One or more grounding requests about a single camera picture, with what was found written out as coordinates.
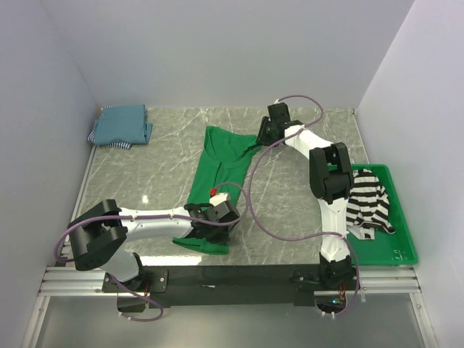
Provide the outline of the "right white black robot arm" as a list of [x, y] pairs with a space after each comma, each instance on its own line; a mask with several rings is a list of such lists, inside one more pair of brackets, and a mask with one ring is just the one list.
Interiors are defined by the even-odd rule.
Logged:
[[315, 282], [335, 289], [353, 275], [352, 258], [344, 241], [348, 234], [347, 205], [354, 186], [347, 146], [327, 141], [292, 120], [288, 106], [279, 101], [268, 106], [257, 140], [265, 146], [285, 144], [309, 161], [310, 189], [320, 206], [324, 233]]

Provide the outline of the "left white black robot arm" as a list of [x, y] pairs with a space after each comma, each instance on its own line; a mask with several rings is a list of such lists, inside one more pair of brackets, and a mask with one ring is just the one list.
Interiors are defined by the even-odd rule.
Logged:
[[73, 262], [78, 271], [100, 268], [128, 291], [137, 291], [149, 274], [140, 256], [125, 251], [123, 244], [169, 237], [204, 253], [226, 253], [229, 232], [238, 218], [239, 211], [226, 193], [207, 203], [171, 210], [130, 210], [105, 199], [69, 224]]

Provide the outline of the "green tank top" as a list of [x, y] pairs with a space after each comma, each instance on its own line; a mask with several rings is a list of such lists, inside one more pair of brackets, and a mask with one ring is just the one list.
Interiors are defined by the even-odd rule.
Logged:
[[207, 203], [210, 191], [221, 183], [219, 192], [230, 194], [236, 204], [253, 156], [259, 151], [256, 135], [239, 135], [208, 125], [204, 133], [204, 148], [197, 165], [187, 202]]

